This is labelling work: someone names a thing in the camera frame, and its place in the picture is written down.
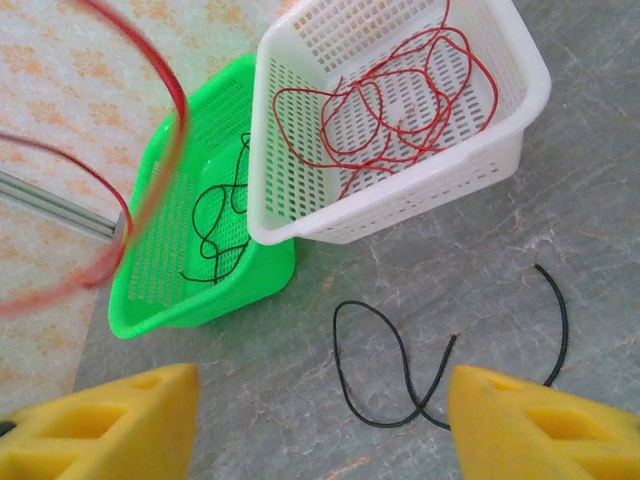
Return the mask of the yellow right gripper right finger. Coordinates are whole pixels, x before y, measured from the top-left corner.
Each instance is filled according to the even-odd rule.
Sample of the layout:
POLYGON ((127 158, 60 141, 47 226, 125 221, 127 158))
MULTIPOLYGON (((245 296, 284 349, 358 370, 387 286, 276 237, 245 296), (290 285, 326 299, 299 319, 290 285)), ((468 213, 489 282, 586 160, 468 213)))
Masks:
POLYGON ((639 417, 628 411, 458 365, 448 414, 465 479, 639 476, 639 417))

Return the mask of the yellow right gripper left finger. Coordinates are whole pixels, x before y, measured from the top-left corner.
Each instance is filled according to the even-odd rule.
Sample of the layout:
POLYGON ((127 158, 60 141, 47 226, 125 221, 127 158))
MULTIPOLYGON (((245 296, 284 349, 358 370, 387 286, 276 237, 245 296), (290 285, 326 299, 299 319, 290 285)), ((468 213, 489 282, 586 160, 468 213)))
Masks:
POLYGON ((198 369, 179 363, 24 407, 1 419, 4 479, 185 479, 198 369))

